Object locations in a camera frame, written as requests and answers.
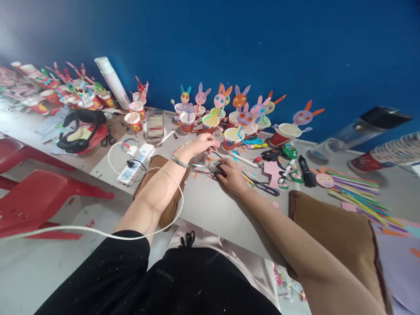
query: hand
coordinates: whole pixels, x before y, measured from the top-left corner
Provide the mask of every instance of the hand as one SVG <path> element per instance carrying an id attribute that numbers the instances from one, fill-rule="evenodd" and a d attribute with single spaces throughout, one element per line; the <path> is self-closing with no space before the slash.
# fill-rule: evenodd
<path id="1" fill-rule="evenodd" d="M 245 193 L 249 187 L 246 184 L 242 170 L 239 168 L 238 164 L 233 162 L 231 159 L 226 158 L 219 159 L 219 162 L 226 163 L 220 166 L 220 168 L 226 173 L 226 177 L 218 174 L 217 178 L 235 195 L 239 196 Z"/>
<path id="2" fill-rule="evenodd" d="M 210 133 L 202 133 L 191 141 L 185 149 L 192 154 L 192 157 L 194 157 L 199 153 L 207 152 L 210 154 L 212 149 L 217 151 L 217 148 L 214 146 L 215 144 L 216 140 Z"/>

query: white cable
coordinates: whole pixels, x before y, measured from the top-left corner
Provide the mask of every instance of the white cable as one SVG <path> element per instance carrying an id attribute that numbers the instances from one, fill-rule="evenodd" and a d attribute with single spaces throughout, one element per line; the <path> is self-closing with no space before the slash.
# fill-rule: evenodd
<path id="1" fill-rule="evenodd" d="M 119 172 L 117 172 L 115 169 L 114 169 L 114 167 L 111 165 L 111 162 L 110 162 L 110 160 L 109 160 L 109 153 L 111 152 L 111 149 L 115 146 L 115 145 L 117 145 L 117 144 L 120 144 L 120 143 L 122 143 L 122 142 L 117 142 L 117 143 L 115 143 L 110 149 L 109 149 L 109 151 L 108 151 L 108 163 L 109 163 L 109 165 L 111 166 L 111 168 L 117 173 L 117 174 L 120 174 Z M 75 226 L 75 225 L 60 225 L 60 226 L 56 226 L 56 227 L 46 227 L 46 228 L 43 228 L 43 229 L 39 229 L 39 230 L 35 230 L 35 231 L 32 231 L 32 232 L 26 232 L 26 233 L 20 233 L 20 234 L 15 234 L 15 235 L 12 235 L 12 236 L 8 236 L 8 237 L 4 237 L 4 238 L 0 238 L 0 242 L 5 242 L 5 241 L 9 241 L 9 240 L 12 240 L 12 239 L 15 239 L 15 238 L 24 238 L 24 237 L 28 237 L 28 236 L 33 236 L 33 235 L 37 235 L 37 234 L 40 234 L 40 233 L 44 233 L 44 232 L 49 232 L 49 231 L 57 231 L 57 230 L 83 230 L 83 231 L 89 231 L 89 232 L 94 232 L 94 233 L 98 233 L 98 234 L 100 234 L 100 235 L 103 235 L 103 236 L 106 236 L 106 237 L 109 237 L 109 238 L 115 238 L 115 239 L 119 239 L 119 240 L 124 240 L 124 241 L 134 241 L 134 240 L 138 240 L 138 239 L 141 239 L 141 238 L 145 238 L 145 237 L 148 237 L 148 236 L 152 236 L 152 235 L 154 235 L 154 234 L 156 234 L 156 233 L 159 233 L 159 232 L 162 232 L 163 230 L 165 230 L 165 229 L 167 229 L 168 227 L 170 227 L 177 219 L 178 219 L 178 217 L 179 217 L 179 215 L 181 214 L 181 211 L 182 211 L 182 207 L 184 206 L 184 194 L 182 193 L 182 189 L 181 189 L 181 187 L 179 187 L 179 185 L 178 185 L 178 183 L 176 182 L 176 180 L 175 180 L 175 178 L 171 175 L 171 174 L 169 174 L 169 172 L 168 171 L 166 171 L 166 170 L 164 170 L 163 168 L 158 168 L 158 167 L 155 167 L 155 168 L 151 168 L 151 169 L 148 169 L 147 171 L 145 171 L 145 172 L 143 172 L 143 173 L 140 173 L 140 174 L 138 174 L 138 175 L 142 175 L 142 174 L 145 174 L 145 173 L 147 173 L 147 172 L 149 172 L 149 171 L 151 171 L 152 169 L 160 169 L 160 170 L 163 170 L 166 174 L 168 174 L 171 178 L 172 178 L 172 180 L 174 181 L 174 183 L 177 185 L 177 187 L 178 187 L 178 189 L 179 189 L 179 191 L 180 191 L 180 193 L 181 193 L 181 200 L 180 200 L 180 206 L 179 206 L 179 211 L 178 211 L 178 213 L 177 213 L 177 215 L 175 216 L 175 219 L 171 222 L 171 223 L 169 223 L 167 226 L 165 226 L 164 228 L 162 228 L 162 229 L 160 229 L 160 230 L 158 230 L 158 231 L 155 231 L 155 232 L 153 232 L 153 233 L 150 233 L 150 234 L 147 234 L 147 235 L 143 235 L 143 236 L 139 236 L 139 237 L 135 237 L 135 238 L 125 238 L 125 237 L 121 237 L 121 236 L 115 236 L 115 235 L 111 235 L 111 234 L 108 234 L 108 233 L 105 233 L 105 232 L 102 232 L 102 231 L 100 231 L 100 230 L 97 230 L 97 229 L 94 229 L 94 228 L 91 228 L 91 227 L 82 227 L 82 226 Z"/>

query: person's right hand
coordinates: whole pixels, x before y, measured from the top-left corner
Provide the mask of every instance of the person's right hand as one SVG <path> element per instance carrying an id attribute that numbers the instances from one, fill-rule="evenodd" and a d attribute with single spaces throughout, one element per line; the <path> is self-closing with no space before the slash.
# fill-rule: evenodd
<path id="1" fill-rule="evenodd" d="M 226 177 L 222 174 L 218 174 L 217 178 L 235 195 L 238 196 L 245 193 L 249 187 L 238 164 L 227 158 L 219 159 L 219 162 L 226 163 L 220 166 L 220 168 L 226 173 Z"/>

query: person's left hand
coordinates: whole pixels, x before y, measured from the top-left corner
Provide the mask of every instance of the person's left hand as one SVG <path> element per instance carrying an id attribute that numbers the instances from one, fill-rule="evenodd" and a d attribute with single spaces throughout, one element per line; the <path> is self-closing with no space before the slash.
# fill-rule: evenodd
<path id="1" fill-rule="evenodd" d="M 216 141 L 210 133 L 202 133 L 191 141 L 186 146 L 186 149 L 192 154 L 192 157 L 194 157 L 197 154 L 204 152 L 210 154 L 212 149 L 217 151 L 217 148 L 214 146 L 215 144 Z"/>

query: black marker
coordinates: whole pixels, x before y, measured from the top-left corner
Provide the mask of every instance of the black marker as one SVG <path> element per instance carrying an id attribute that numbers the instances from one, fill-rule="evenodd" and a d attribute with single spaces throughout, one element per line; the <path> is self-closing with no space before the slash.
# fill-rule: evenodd
<path id="1" fill-rule="evenodd" d="M 305 183 L 305 186 L 315 187 L 316 186 L 315 176 L 314 176 L 314 173 L 312 173 L 309 170 L 308 164 L 306 164 L 306 159 L 302 155 L 299 155 L 299 158 L 297 159 L 297 161 L 299 162 L 299 166 L 301 167 L 301 171 L 303 173 L 303 181 Z"/>

